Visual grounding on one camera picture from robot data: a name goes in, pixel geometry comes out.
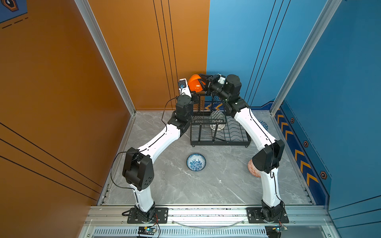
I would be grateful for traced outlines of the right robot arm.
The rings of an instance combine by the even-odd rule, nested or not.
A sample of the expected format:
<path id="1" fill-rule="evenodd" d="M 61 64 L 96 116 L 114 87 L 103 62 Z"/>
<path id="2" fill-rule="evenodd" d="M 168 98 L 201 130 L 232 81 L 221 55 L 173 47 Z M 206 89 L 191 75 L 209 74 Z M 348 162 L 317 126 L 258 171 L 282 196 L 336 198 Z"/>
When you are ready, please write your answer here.
<path id="1" fill-rule="evenodd" d="M 257 147 L 258 153 L 253 156 L 252 163 L 261 175 L 262 214 L 268 222 L 279 219 L 285 210 L 278 184 L 278 168 L 285 148 L 284 141 L 273 137 L 254 116 L 247 102 L 240 97 L 242 84 L 238 76 L 201 74 L 200 77 L 206 94 L 221 99 L 225 112 L 245 129 Z"/>

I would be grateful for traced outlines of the white lattice bowl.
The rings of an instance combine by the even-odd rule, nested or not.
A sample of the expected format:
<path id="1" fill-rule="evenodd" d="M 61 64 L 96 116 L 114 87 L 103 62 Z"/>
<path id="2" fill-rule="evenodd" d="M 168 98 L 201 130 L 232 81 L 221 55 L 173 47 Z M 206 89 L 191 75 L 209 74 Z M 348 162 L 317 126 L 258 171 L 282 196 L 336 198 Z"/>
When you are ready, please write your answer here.
<path id="1" fill-rule="evenodd" d="M 226 127 L 226 123 L 224 123 L 224 122 L 217 122 L 215 124 L 210 124 L 209 126 L 210 126 L 210 128 L 213 131 L 221 131 L 221 130 L 223 130 Z"/>

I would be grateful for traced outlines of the green patterned bowl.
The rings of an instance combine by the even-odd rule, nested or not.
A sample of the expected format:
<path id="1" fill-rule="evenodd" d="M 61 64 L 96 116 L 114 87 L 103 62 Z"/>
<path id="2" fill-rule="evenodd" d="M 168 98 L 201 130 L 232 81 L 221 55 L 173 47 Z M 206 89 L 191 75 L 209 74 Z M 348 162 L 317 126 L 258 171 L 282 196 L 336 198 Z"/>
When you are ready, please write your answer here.
<path id="1" fill-rule="evenodd" d="M 210 121 L 212 123 L 225 123 L 225 115 L 219 110 L 212 111 L 210 114 Z"/>

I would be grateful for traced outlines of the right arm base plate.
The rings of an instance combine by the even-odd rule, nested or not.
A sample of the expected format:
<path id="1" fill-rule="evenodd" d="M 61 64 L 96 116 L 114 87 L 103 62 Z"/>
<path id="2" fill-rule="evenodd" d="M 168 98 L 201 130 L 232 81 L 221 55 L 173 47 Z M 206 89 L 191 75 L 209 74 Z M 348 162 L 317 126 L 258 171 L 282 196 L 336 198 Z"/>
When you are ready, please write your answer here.
<path id="1" fill-rule="evenodd" d="M 259 223 L 282 223 L 288 224 L 289 218 L 285 209 L 281 209 L 273 213 L 270 209 L 263 209 L 259 207 L 248 207 L 246 208 L 248 221 L 251 224 Z"/>

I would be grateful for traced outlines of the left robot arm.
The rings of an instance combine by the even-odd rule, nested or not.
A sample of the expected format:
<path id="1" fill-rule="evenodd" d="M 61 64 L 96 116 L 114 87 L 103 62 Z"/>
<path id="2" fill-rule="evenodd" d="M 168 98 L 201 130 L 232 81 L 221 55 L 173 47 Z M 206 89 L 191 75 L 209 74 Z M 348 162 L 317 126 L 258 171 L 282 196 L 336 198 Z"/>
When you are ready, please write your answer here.
<path id="1" fill-rule="evenodd" d="M 186 133 L 193 117 L 193 104 L 191 96 L 180 95 L 176 110 L 164 129 L 145 145 L 126 152 L 122 175 L 134 191 L 136 210 L 148 219 L 152 218 L 155 207 L 150 190 L 154 179 L 153 164 L 170 144 Z"/>

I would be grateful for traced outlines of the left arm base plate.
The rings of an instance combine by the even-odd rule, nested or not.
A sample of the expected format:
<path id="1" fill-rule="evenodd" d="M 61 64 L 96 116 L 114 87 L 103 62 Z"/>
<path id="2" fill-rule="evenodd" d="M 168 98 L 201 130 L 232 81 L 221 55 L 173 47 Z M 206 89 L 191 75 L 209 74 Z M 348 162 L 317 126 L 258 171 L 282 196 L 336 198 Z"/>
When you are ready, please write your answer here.
<path id="1" fill-rule="evenodd" d="M 168 208 L 158 207 L 154 210 L 150 209 L 144 213 L 138 208 L 134 207 L 128 212 L 128 224 L 153 224 L 158 222 L 159 224 L 166 224 L 168 221 Z"/>

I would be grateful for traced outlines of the orange bowl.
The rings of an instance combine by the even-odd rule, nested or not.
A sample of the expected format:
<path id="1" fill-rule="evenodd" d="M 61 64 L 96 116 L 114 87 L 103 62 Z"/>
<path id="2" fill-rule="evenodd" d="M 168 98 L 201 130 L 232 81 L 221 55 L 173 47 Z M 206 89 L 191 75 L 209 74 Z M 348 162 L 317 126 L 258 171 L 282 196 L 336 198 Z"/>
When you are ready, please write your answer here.
<path id="1" fill-rule="evenodd" d="M 199 74 L 194 74 L 188 80 L 188 87 L 190 91 L 196 93 L 204 91 L 206 83 L 203 81 L 203 78 Z"/>

